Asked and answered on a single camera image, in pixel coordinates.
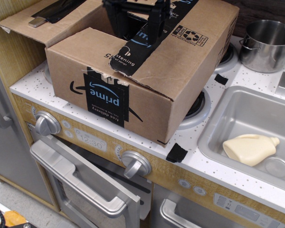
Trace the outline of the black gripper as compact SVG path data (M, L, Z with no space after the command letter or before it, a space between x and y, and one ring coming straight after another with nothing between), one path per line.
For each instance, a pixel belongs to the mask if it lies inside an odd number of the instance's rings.
M147 25L148 45L153 45L162 35L166 14L171 13L170 3L169 0L157 0L154 5L127 0L103 1L113 32L119 38L127 38L130 35L127 12L149 14Z

